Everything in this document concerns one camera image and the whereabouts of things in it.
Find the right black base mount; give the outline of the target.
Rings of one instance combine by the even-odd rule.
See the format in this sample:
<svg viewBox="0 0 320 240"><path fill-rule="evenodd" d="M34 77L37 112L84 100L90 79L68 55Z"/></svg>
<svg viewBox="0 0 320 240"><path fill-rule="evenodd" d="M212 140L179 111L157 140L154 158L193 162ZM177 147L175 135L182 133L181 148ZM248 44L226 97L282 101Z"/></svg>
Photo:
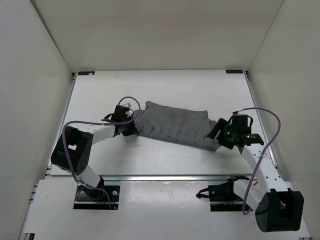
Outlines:
<svg viewBox="0 0 320 240"><path fill-rule="evenodd" d="M201 189L195 196L209 199L211 212L241 212L243 199L234 193L234 183L239 180L249 181L245 175L231 175L221 184L211 184Z"/></svg>

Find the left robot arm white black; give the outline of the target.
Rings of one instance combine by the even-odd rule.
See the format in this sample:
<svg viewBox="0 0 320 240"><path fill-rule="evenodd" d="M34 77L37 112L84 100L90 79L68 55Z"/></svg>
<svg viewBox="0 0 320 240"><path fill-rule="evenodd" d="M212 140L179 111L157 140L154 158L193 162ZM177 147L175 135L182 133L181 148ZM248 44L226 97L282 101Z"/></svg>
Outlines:
<svg viewBox="0 0 320 240"><path fill-rule="evenodd" d="M119 135L127 137L136 133L131 105L118 104L114 113L98 124L85 123L81 128L66 126L53 149L51 162L72 174L93 199L99 199L104 195L105 187L103 178L89 166L92 146Z"/></svg>

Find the aluminium front rail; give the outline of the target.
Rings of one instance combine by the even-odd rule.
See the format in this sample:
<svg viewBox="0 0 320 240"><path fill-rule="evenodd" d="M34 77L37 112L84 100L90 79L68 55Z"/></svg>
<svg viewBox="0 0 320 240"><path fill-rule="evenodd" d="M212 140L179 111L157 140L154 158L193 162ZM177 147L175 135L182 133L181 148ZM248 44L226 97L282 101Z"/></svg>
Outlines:
<svg viewBox="0 0 320 240"><path fill-rule="evenodd" d="M105 181L224 181L232 177L248 178L248 174L201 174L201 175L103 175Z"/></svg>

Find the grey pleated skirt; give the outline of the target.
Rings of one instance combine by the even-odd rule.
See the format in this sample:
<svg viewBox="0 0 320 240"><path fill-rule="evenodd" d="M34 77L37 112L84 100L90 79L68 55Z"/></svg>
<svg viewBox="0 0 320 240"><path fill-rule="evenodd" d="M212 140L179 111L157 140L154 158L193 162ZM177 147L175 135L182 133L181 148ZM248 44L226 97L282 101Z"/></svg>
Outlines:
<svg viewBox="0 0 320 240"><path fill-rule="evenodd" d="M141 137L212 152L220 148L217 140L207 137L217 123L209 119L207 110L174 108L147 101L145 109L135 110L134 116Z"/></svg>

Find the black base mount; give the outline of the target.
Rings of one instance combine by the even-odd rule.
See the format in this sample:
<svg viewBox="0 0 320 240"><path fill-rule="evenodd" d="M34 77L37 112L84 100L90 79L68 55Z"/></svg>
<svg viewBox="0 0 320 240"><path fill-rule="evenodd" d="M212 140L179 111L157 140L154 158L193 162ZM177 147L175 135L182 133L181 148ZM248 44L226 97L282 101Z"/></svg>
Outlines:
<svg viewBox="0 0 320 240"><path fill-rule="evenodd" d="M75 210L118 210L120 182L108 183L105 181L104 190L108 193L110 200L102 191L88 189L79 184L75 192L73 208Z"/></svg>
<svg viewBox="0 0 320 240"><path fill-rule="evenodd" d="M243 199L234 193L234 183L239 180L249 181L245 175L231 175L221 184L211 184L201 189L195 196L209 199L211 212L241 212Z"/></svg>

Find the right blue corner sticker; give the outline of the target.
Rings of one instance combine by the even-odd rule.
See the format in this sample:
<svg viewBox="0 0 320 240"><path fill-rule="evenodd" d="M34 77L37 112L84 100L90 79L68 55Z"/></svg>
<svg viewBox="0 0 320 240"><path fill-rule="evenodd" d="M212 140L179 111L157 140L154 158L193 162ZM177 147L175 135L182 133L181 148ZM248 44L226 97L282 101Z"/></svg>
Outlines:
<svg viewBox="0 0 320 240"><path fill-rule="evenodd" d="M243 74L243 71L240 69L226 69L227 74Z"/></svg>

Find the left blue corner sticker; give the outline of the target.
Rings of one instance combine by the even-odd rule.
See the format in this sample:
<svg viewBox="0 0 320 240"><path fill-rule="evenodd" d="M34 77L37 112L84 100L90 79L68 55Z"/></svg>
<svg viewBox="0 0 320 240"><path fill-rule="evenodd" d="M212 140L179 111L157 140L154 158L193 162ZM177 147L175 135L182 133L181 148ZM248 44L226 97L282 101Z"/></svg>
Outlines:
<svg viewBox="0 0 320 240"><path fill-rule="evenodd" d="M95 71L79 71L77 73L78 76L93 76Z"/></svg>

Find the blue corner sticker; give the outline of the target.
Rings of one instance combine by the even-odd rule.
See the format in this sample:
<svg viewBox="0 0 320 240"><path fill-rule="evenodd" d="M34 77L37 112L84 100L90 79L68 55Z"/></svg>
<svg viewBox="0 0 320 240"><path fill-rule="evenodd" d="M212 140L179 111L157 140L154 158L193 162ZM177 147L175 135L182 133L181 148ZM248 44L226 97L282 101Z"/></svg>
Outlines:
<svg viewBox="0 0 320 240"><path fill-rule="evenodd" d="M243 71L240 69L226 69L227 74L243 74Z"/></svg>
<svg viewBox="0 0 320 240"><path fill-rule="evenodd" d="M78 76L93 76L95 71L79 71L77 73Z"/></svg>

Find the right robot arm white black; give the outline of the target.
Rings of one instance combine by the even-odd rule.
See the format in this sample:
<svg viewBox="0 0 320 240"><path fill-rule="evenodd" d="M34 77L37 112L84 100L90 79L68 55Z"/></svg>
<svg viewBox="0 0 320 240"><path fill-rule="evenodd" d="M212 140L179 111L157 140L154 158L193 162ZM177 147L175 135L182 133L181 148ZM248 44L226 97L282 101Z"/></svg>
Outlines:
<svg viewBox="0 0 320 240"><path fill-rule="evenodd" d="M207 135L223 147L236 147L252 169L251 177L231 175L222 184L209 185L210 210L253 211L264 233L298 231L304 197L280 176L264 149L263 139L252 133L252 123L252 117L234 113L229 120L220 118Z"/></svg>

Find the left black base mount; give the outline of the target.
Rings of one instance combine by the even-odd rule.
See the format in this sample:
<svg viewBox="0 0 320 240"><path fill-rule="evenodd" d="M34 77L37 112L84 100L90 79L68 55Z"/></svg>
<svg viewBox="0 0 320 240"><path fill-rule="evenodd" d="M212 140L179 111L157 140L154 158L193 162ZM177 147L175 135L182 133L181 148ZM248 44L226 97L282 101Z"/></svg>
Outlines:
<svg viewBox="0 0 320 240"><path fill-rule="evenodd" d="M79 184L75 192L73 208L75 210L118 210L120 182L108 183L105 181L104 190L108 193L110 200L102 191L88 189Z"/></svg>

